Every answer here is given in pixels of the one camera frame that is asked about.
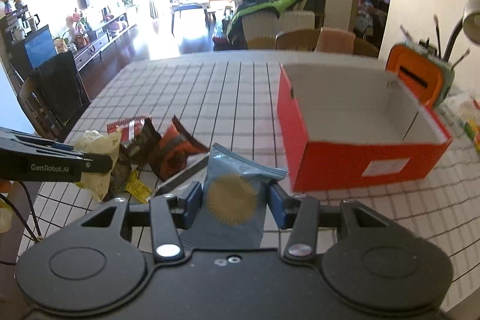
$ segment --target white label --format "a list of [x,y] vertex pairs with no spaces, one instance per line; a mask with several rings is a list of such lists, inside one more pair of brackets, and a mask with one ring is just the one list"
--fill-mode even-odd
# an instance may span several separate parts
[[403,170],[408,159],[372,160],[361,176],[397,174]]

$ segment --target table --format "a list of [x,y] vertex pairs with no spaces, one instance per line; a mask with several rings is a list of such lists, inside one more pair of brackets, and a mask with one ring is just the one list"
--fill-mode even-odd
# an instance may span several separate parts
[[[153,124],[164,131],[176,114],[207,145],[216,141],[262,164],[285,167],[275,105],[279,63],[289,62],[385,67],[384,62],[370,58],[288,51],[198,53],[132,63],[93,100],[67,142],[73,143],[87,129],[105,133],[109,122],[149,113]],[[442,248],[454,266],[454,281],[442,305],[449,310],[480,286],[480,162],[462,129],[443,118],[455,138],[424,180],[309,194],[329,205],[358,199]],[[157,183],[148,167],[140,179],[150,187]],[[286,178],[280,183],[288,192],[289,182]],[[67,183],[44,183],[35,201],[46,236],[96,206],[88,190]],[[279,231],[270,211],[264,229],[262,246],[285,246],[290,233]],[[142,251],[151,251],[149,230],[133,229],[133,243]],[[321,229],[318,236],[318,252],[335,242],[333,230]],[[24,235],[19,254],[30,245]]]
[[203,9],[205,13],[205,22],[209,25],[209,16],[208,16],[208,5],[210,5],[209,0],[180,0],[176,3],[170,5],[170,12],[172,14],[172,34],[173,26],[175,24],[175,12],[179,11],[182,13],[182,10],[194,10],[194,9]]

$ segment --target open cardboard box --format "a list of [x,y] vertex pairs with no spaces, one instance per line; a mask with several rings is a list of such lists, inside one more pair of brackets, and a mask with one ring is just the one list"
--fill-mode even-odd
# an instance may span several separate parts
[[294,192],[424,178],[452,138],[392,72],[284,64],[277,113]]

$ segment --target yellow snack bag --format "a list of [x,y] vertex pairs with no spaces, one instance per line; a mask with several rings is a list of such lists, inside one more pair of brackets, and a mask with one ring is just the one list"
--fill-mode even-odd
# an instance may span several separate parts
[[133,170],[125,184],[125,190],[133,195],[142,204],[152,199],[153,191],[138,179],[138,171]]

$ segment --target drawer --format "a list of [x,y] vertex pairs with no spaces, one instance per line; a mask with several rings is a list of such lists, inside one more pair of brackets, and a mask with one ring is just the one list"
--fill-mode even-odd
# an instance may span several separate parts
[[101,37],[99,37],[97,40],[93,41],[93,43],[90,44],[88,47],[88,50],[90,51],[90,56],[95,56],[97,53],[100,52],[100,50],[109,42],[109,35],[105,33]]
[[77,69],[79,70],[82,68],[85,64],[88,63],[88,60],[90,60],[90,51],[87,49],[83,51],[80,55],[75,57],[75,65],[77,66]]

